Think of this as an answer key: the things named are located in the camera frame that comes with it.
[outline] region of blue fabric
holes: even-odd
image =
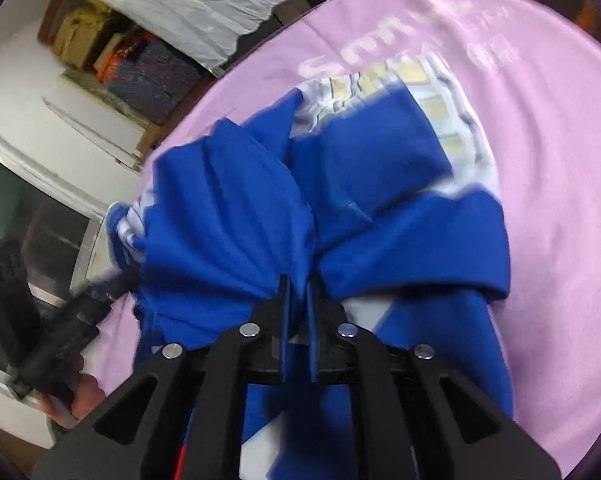
[[[136,362],[163,342],[212,343],[274,297],[281,274],[292,281],[299,320],[318,271],[337,299],[402,288],[380,338],[430,343],[511,415],[487,311],[488,298],[509,291],[500,204],[482,187],[454,198],[424,190],[451,168],[404,87],[290,139],[301,99],[293,91],[243,126],[219,121],[211,136],[155,162]],[[250,387],[244,438],[288,412],[271,478],[353,478],[343,466],[354,464],[347,391],[311,383],[307,349],[293,348],[288,384]]]

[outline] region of metal rivet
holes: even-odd
[[[337,330],[343,337],[354,337],[358,333],[358,327],[351,323],[340,324]]]
[[[434,357],[434,349],[430,345],[416,345],[414,355],[419,359],[431,359]]]
[[[245,323],[238,331],[243,337],[255,337],[260,332],[260,327],[256,323]]]
[[[183,347],[178,343],[170,343],[163,347],[163,357],[167,359],[176,359],[183,353]]]

